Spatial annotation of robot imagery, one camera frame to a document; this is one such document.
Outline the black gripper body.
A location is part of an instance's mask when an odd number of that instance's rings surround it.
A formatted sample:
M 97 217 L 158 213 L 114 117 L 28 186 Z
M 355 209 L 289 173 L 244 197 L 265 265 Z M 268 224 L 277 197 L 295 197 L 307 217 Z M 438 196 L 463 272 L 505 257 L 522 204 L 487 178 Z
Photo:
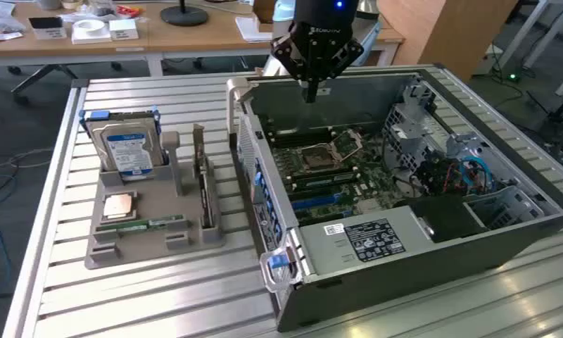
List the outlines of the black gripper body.
M 351 24 L 357 11 L 355 1 L 297 1 L 294 22 L 303 22 L 310 26 L 310 72 L 313 41 L 337 41 L 343 45 L 353 36 Z

